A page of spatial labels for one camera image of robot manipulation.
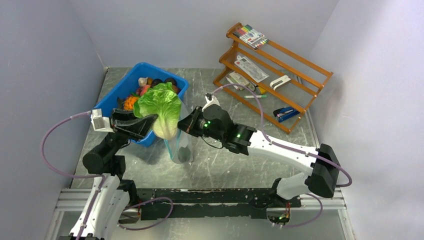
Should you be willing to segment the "clear zip top bag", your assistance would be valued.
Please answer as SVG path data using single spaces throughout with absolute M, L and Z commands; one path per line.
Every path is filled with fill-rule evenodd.
M 165 117 L 170 117 L 170 120 L 163 119 L 163 137 L 165 142 L 165 147 L 168 152 L 169 159 L 172 160 L 176 164 L 187 164 L 189 162 L 181 163 L 178 160 L 178 151 L 180 147 L 188 147 L 191 150 L 192 153 L 192 142 L 190 136 L 185 133 L 184 131 L 179 130 L 178 128 L 178 122 L 183 118 L 186 117 L 189 112 L 186 108 L 186 105 L 181 101 L 180 98 L 178 99 L 178 103 L 180 105 L 179 110 L 179 116 L 177 119 L 176 110 L 169 110 L 165 113 Z

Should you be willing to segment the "green napa cabbage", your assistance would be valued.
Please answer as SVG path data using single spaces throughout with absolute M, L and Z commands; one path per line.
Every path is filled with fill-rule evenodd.
M 172 140 L 177 135 L 182 102 L 175 93 L 172 83 L 159 83 L 149 88 L 133 105 L 137 118 L 157 115 L 151 129 L 164 140 Z

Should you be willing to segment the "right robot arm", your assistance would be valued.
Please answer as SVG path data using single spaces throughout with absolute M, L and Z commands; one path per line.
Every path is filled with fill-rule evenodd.
M 197 106 L 177 127 L 193 137 L 217 140 L 234 154 L 265 157 L 297 169 L 298 174 L 278 180 L 270 193 L 270 202 L 275 207 L 282 207 L 303 194 L 313 193 L 323 198 L 332 198 L 335 194 L 340 164 L 329 145 L 314 148 L 265 136 L 261 130 L 235 123 L 229 113 L 216 104 L 206 108 Z

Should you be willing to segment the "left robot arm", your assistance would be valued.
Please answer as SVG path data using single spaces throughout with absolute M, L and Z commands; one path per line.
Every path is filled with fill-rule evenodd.
M 138 118 L 116 108 L 111 117 L 103 116 L 101 109 L 87 115 L 93 128 L 107 135 L 85 156 L 86 177 L 92 178 L 93 184 L 79 219 L 61 240 L 110 239 L 125 208 L 139 202 L 134 181 L 123 179 L 125 158 L 117 151 L 128 140 L 142 140 L 158 118 L 157 114 Z

